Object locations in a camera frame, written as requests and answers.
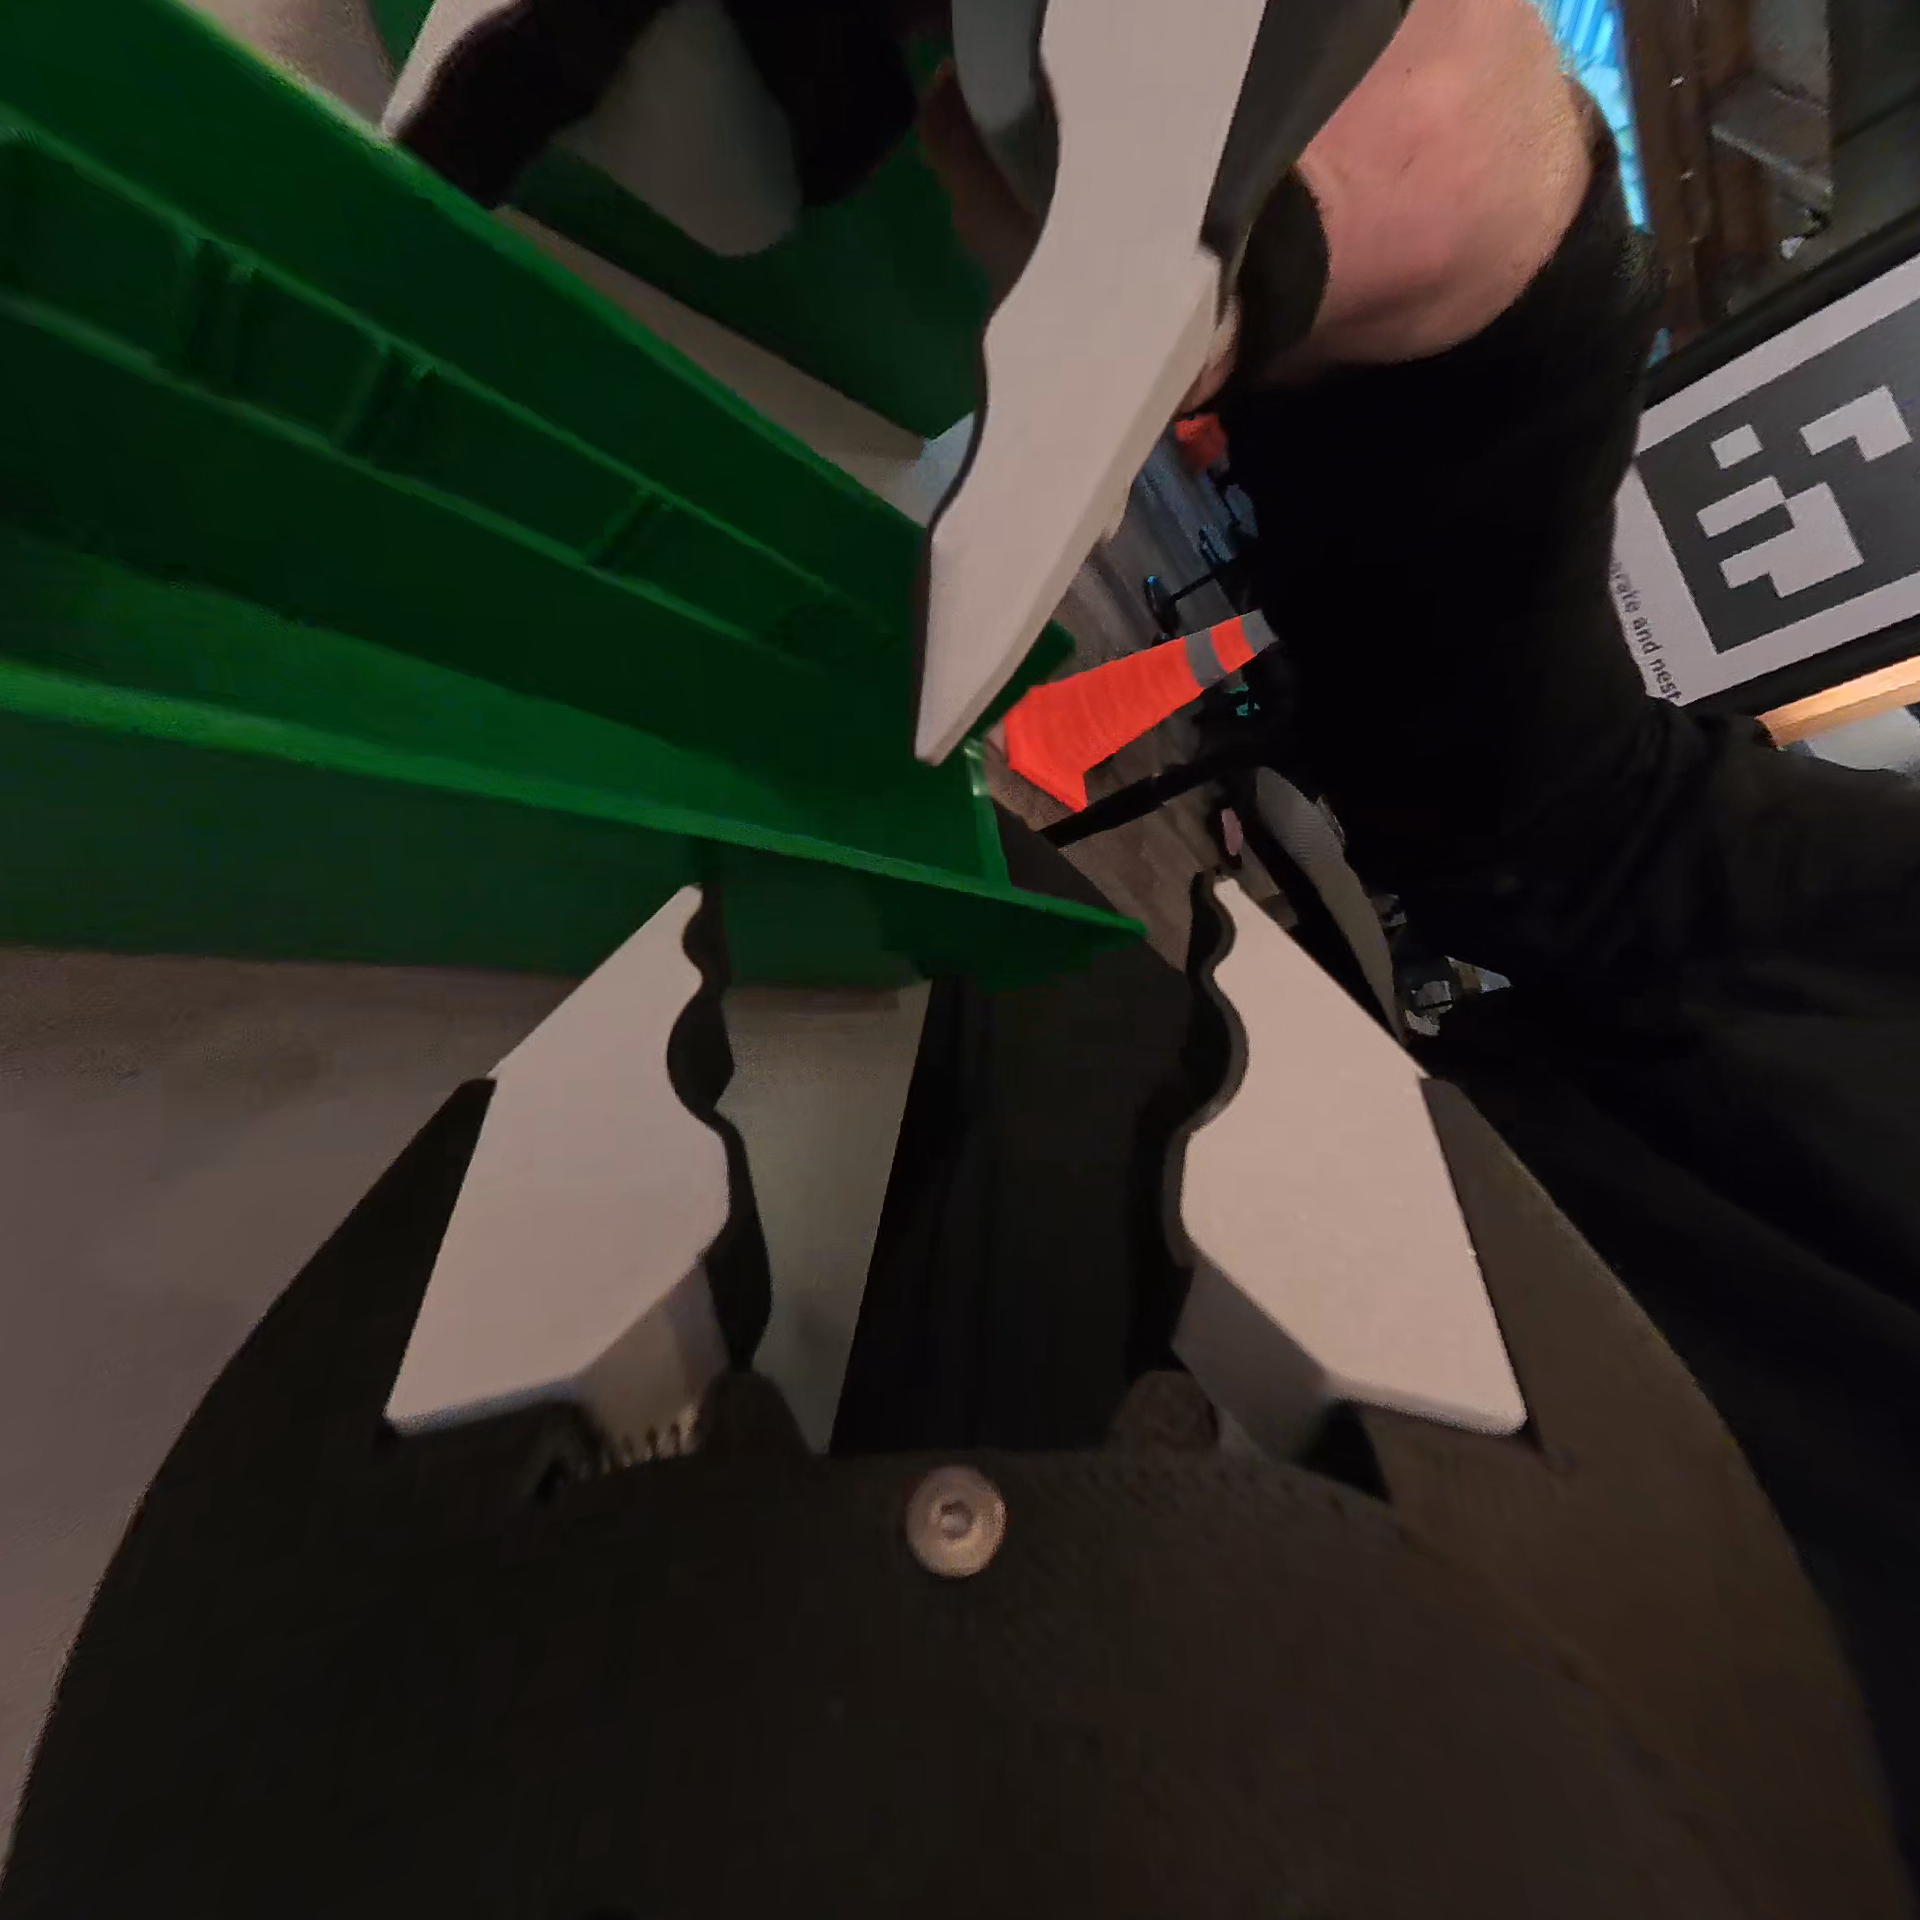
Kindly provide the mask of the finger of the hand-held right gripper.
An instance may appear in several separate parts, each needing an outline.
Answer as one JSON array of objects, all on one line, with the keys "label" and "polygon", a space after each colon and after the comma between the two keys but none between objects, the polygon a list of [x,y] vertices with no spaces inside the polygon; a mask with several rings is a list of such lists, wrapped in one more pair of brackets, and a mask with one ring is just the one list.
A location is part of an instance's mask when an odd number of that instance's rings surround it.
[{"label": "finger of the hand-held right gripper", "polygon": [[1209,357],[1201,227],[1262,1],[1047,5],[1055,163],[983,331],[983,401],[926,536],[914,754],[951,757],[1020,670]]},{"label": "finger of the hand-held right gripper", "polygon": [[382,130],[486,208],[551,147],[649,208],[813,208],[917,107],[884,5],[432,5]]}]

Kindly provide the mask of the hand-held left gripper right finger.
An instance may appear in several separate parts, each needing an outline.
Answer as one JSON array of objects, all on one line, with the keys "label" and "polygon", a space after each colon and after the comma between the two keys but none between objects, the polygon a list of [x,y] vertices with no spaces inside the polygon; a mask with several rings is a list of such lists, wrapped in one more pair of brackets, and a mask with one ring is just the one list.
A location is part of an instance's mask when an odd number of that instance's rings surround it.
[{"label": "hand-held left gripper right finger", "polygon": [[1520,1432],[1422,1069],[1236,879],[1198,883],[1193,936],[1226,1063],[1168,1161],[1176,1360],[1273,1457],[1338,1407]]}]

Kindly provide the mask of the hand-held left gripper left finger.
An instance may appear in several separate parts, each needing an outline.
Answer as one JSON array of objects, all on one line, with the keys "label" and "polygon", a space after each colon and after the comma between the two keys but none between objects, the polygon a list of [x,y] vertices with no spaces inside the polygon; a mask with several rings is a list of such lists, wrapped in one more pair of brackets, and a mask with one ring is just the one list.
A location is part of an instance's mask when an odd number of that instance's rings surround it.
[{"label": "hand-held left gripper left finger", "polygon": [[616,1462],[690,1448],[773,1307],[726,979],[719,894],[681,887],[490,1069],[391,1427],[560,1405]]}]

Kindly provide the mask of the person's right forearm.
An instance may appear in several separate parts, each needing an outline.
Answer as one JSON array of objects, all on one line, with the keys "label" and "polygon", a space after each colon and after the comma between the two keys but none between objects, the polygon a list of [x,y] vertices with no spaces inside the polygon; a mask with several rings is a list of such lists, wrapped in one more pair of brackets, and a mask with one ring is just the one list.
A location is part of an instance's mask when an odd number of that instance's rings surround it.
[{"label": "person's right forearm", "polygon": [[1657,271],[1615,141],[1518,298],[1469,339],[1217,410],[1290,674],[1287,766],[1399,894],[1600,901],[1650,864],[1687,773],[1612,595]]}]

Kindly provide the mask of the person's right hand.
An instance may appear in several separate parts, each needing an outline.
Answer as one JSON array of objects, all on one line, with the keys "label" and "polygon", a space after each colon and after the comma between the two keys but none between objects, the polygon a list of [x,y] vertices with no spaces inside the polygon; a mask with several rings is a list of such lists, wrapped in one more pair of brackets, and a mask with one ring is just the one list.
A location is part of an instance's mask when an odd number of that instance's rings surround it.
[{"label": "person's right hand", "polygon": [[1182,414],[1468,342],[1556,250],[1597,143],[1534,5],[1409,5],[1247,226]]}]

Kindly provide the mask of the orange traffic cone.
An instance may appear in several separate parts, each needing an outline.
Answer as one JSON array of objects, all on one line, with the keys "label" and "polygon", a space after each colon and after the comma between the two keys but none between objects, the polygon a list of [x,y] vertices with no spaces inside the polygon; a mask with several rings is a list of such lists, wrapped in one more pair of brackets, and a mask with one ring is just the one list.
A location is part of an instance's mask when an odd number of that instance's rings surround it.
[{"label": "orange traffic cone", "polygon": [[1013,775],[1078,811],[1098,763],[1238,674],[1273,639],[1266,615],[1252,610],[1033,686],[998,721],[1001,752]]}]

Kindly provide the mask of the fiducial marker sign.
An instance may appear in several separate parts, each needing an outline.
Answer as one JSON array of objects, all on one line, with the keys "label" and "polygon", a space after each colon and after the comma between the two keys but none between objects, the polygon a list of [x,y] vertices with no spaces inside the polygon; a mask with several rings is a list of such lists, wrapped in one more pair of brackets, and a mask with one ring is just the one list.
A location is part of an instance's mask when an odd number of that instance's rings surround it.
[{"label": "fiducial marker sign", "polygon": [[1672,370],[1615,497],[1625,650],[1668,704],[1762,709],[1918,610],[1918,259]]}]

